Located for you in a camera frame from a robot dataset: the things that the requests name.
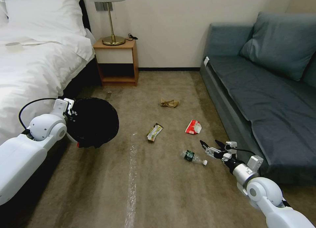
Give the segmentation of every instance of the bottle label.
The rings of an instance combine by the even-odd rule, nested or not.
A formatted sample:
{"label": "bottle label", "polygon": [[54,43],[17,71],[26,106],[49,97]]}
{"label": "bottle label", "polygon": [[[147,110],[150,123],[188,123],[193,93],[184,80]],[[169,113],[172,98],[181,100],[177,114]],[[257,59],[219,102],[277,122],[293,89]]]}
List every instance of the bottle label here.
{"label": "bottle label", "polygon": [[185,158],[187,161],[192,161],[192,160],[193,160],[193,157],[194,157],[194,152],[187,150],[186,153],[185,153],[184,158]]}

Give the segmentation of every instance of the nightstand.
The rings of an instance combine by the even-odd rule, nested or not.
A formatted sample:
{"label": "nightstand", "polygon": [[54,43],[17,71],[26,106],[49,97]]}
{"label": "nightstand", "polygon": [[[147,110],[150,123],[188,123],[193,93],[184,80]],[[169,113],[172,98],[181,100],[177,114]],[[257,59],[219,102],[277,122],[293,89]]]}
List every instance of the nightstand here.
{"label": "nightstand", "polygon": [[138,82],[136,41],[122,45],[104,45],[99,39],[94,45],[102,85],[132,85]]}

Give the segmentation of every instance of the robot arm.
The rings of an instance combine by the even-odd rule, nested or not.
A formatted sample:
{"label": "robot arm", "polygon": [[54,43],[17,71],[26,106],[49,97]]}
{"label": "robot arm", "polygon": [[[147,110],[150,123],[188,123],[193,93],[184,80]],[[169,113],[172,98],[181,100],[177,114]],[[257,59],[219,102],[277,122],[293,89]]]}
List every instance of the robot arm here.
{"label": "robot arm", "polygon": [[0,146],[0,205],[10,200],[67,131],[64,112],[74,101],[57,99],[53,111],[35,117],[20,135]]}
{"label": "robot arm", "polygon": [[250,199],[253,207],[260,209],[266,217],[269,228],[315,228],[300,212],[294,210],[284,200],[279,186],[270,179],[258,177],[263,163],[259,156],[252,156],[247,165],[237,159],[236,142],[221,142],[220,149],[209,147],[200,141],[205,153],[212,158],[221,159],[237,179],[238,189]]}

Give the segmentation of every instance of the gold lamp base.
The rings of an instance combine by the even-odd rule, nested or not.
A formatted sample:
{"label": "gold lamp base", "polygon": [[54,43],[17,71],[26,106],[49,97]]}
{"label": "gold lamp base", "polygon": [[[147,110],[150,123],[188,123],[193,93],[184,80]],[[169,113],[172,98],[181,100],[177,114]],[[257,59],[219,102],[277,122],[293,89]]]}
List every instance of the gold lamp base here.
{"label": "gold lamp base", "polygon": [[125,38],[120,36],[111,35],[102,39],[104,45],[116,46],[125,43]]}

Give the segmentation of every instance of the red snack bag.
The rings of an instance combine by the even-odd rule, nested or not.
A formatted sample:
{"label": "red snack bag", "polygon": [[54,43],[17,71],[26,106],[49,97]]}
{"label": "red snack bag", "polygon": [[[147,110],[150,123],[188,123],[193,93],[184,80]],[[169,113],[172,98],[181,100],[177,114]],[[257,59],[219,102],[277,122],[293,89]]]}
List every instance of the red snack bag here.
{"label": "red snack bag", "polygon": [[200,133],[201,129],[202,126],[198,120],[191,120],[185,132],[189,134],[197,134]]}

